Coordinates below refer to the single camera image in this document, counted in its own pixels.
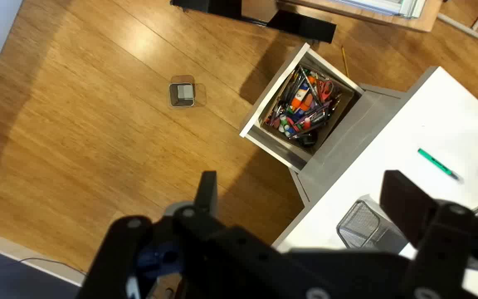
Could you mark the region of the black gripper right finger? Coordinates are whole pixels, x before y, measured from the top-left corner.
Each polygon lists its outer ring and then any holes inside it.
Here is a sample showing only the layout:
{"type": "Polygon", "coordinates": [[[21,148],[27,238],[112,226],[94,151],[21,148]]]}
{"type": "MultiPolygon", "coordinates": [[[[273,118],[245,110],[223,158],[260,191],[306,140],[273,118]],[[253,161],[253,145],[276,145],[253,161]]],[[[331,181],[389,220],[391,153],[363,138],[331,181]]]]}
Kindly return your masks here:
{"type": "Polygon", "coordinates": [[[407,241],[417,248],[437,201],[402,171],[388,170],[383,181],[381,208],[407,241]]]}

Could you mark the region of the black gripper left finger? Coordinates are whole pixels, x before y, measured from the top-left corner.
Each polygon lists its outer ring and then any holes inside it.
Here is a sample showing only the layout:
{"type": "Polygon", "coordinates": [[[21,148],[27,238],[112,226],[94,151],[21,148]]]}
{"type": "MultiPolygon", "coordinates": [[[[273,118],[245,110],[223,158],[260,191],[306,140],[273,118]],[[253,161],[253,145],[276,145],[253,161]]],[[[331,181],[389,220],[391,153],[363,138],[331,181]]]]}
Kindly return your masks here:
{"type": "Polygon", "coordinates": [[[195,206],[215,216],[218,203],[218,173],[205,171],[197,191],[195,206]]]}

